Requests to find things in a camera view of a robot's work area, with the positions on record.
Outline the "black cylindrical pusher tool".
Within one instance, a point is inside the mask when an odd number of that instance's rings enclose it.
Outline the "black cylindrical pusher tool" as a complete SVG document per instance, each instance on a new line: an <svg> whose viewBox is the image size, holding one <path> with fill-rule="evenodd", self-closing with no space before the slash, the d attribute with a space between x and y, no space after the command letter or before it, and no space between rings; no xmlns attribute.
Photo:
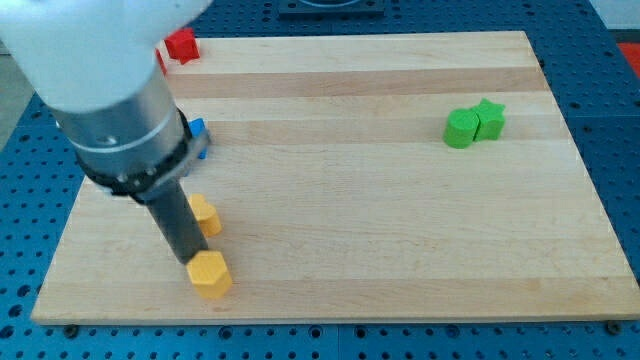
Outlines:
<svg viewBox="0 0 640 360"><path fill-rule="evenodd" d="M146 201L146 207L181 264L186 265L199 251L208 249L179 182L161 186L159 194Z"/></svg>

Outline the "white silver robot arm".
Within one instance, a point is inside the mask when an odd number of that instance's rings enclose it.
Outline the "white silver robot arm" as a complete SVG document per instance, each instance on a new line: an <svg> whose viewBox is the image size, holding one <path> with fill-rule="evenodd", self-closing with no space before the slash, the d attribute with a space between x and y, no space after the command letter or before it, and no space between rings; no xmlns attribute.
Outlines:
<svg viewBox="0 0 640 360"><path fill-rule="evenodd" d="M208 245L180 185L210 144L190 132L155 47L209 0L4 1L1 41L96 184L150 211L176 258Z"/></svg>

